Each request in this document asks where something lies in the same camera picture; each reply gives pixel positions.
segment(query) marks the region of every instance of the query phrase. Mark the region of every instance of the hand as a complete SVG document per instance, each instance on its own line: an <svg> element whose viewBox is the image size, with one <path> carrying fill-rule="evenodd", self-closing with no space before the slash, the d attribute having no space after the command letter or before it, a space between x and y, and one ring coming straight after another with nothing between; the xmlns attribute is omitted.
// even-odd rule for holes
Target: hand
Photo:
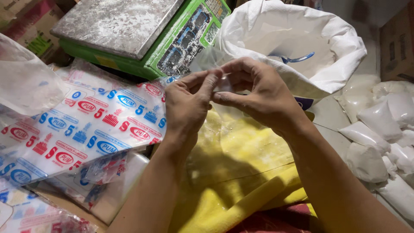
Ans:
<svg viewBox="0 0 414 233"><path fill-rule="evenodd" d="M213 89L222 76L220 70L192 73L171 83L165 89L167 131L165 138L176 143L197 142L197 133L204 123Z"/></svg>
<svg viewBox="0 0 414 233"><path fill-rule="evenodd" d="M280 136L309 121L273 67L244 57L221 68L223 73L230 73L228 78L235 91L249 90L251 93L217 92L213 102L238 108Z"/></svg>

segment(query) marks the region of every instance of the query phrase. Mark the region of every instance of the right hand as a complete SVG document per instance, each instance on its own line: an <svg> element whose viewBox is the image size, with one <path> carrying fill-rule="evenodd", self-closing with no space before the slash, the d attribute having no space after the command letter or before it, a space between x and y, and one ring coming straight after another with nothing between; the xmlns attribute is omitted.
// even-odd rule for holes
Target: right hand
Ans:
<svg viewBox="0 0 414 233"><path fill-rule="evenodd" d="M276 134L285 134L310 122L276 70L249 57L224 64L235 91L249 90L249 95L216 92L213 102L235 107L271 128Z"/></svg>

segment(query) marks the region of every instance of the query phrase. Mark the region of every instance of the digital weighing scale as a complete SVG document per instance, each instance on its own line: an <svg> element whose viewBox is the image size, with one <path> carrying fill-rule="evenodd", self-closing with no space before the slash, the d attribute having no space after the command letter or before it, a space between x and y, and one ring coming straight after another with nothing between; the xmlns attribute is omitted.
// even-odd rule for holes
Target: digital weighing scale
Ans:
<svg viewBox="0 0 414 233"><path fill-rule="evenodd" d="M153 80L189 72L229 14L222 0L82 0L51 33L74 57Z"/></svg>

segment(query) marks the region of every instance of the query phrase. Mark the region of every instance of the yellow cloth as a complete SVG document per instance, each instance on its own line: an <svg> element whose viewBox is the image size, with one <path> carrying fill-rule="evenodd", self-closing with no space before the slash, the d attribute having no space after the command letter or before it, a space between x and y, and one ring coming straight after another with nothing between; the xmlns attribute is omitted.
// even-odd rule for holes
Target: yellow cloth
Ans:
<svg viewBox="0 0 414 233"><path fill-rule="evenodd" d="M307 198L286 142L251 118L209 111L188 156L169 232L226 232L259 210Z"/></svg>

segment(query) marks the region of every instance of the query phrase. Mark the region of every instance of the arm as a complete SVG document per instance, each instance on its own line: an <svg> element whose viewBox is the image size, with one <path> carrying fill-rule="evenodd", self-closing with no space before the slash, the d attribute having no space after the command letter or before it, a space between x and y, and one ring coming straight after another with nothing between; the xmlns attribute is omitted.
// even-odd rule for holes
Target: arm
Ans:
<svg viewBox="0 0 414 233"><path fill-rule="evenodd" d="M213 101L246 112L284 138L327 232L411 232L353 176L272 67L241 58L222 69L237 91L251 94L219 92Z"/></svg>
<svg viewBox="0 0 414 233"><path fill-rule="evenodd" d="M167 232L185 160L207 116L218 70L193 73L166 90L167 132L108 233Z"/></svg>

